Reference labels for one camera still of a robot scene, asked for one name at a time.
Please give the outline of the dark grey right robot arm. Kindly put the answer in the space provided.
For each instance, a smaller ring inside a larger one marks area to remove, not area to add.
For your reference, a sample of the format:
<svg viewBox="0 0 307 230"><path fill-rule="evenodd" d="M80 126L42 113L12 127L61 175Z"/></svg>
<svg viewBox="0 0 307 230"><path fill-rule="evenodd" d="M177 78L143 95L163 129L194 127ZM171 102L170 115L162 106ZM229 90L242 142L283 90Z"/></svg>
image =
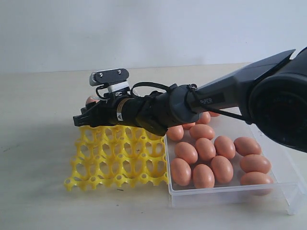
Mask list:
<svg viewBox="0 0 307 230"><path fill-rule="evenodd" d="M307 150L307 51L292 50L249 64L198 87L195 84L153 87L138 96L126 69L93 72L89 83L107 89L73 118L77 127L125 125L163 136L170 127L192 123L202 112L255 124L268 138L291 149Z"/></svg>

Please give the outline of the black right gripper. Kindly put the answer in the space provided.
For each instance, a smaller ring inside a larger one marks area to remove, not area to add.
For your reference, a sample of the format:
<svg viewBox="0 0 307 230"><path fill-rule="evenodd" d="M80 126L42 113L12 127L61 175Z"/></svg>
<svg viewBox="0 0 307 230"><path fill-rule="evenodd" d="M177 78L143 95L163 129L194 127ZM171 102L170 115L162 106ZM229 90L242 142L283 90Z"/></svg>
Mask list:
<svg viewBox="0 0 307 230"><path fill-rule="evenodd" d="M136 97L120 97L100 100L91 108L82 108L81 114L73 117L76 127L124 125L140 127L138 116L146 99Z"/></svg>

